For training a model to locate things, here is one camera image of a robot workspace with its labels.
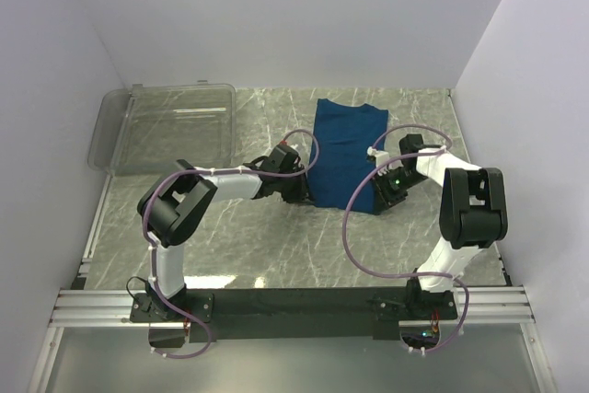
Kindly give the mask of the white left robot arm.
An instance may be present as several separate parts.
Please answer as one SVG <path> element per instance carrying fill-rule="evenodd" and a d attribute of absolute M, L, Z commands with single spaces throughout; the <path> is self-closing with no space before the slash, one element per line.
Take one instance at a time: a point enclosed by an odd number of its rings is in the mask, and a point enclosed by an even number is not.
<path fill-rule="evenodd" d="M 311 203 L 305 167 L 285 142 L 267 156 L 236 168 L 196 168 L 178 159 L 137 204 L 150 242 L 152 269 L 145 283 L 151 309 L 162 320 L 178 318 L 189 306 L 183 275 L 183 244 L 209 206 L 230 200 L 257 200 L 274 193 L 293 204 Z"/>

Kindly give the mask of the aluminium rail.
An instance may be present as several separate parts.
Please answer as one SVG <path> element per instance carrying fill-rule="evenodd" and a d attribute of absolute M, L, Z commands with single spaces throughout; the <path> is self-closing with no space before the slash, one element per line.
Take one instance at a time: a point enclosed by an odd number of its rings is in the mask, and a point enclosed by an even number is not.
<path fill-rule="evenodd" d="M 535 316 L 522 287 L 470 287 L 455 290 L 458 309 L 469 301 L 467 325 L 533 323 Z M 62 290 L 49 320 L 51 328 L 147 328 L 132 323 L 132 298 L 123 290 Z"/>

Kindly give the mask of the clear plastic bin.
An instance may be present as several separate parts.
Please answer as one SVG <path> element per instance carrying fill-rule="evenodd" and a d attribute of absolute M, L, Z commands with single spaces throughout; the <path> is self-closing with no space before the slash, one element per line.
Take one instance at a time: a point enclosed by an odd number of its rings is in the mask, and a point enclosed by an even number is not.
<path fill-rule="evenodd" d="M 87 163 L 111 176 L 161 174 L 177 159 L 230 166 L 237 92 L 229 84 L 117 89 L 102 99 Z"/>

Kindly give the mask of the blue printed t-shirt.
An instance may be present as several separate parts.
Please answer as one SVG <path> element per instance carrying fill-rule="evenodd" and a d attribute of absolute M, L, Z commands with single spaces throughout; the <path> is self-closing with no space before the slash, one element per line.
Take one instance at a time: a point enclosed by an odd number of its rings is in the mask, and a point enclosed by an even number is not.
<path fill-rule="evenodd" d="M 388 111 L 370 104 L 345 106 L 327 98 L 318 100 L 313 134 L 319 149 L 317 163 L 307 172 L 314 204 L 344 210 L 363 179 L 375 166 L 367 149 L 387 129 Z"/>

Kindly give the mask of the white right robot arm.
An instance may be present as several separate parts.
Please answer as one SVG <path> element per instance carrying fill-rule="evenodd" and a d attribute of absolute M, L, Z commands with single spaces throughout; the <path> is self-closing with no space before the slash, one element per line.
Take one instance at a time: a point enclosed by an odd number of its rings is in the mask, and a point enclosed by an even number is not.
<path fill-rule="evenodd" d="M 453 301 L 453 279 L 508 230 L 503 173 L 482 168 L 426 144 L 410 133 L 398 142 L 403 159 L 397 168 L 383 167 L 372 178 L 375 212 L 380 214 L 406 200 L 409 189 L 429 179 L 441 187 L 441 237 L 419 274 L 406 285 L 405 311 L 413 318 L 441 312 Z"/>

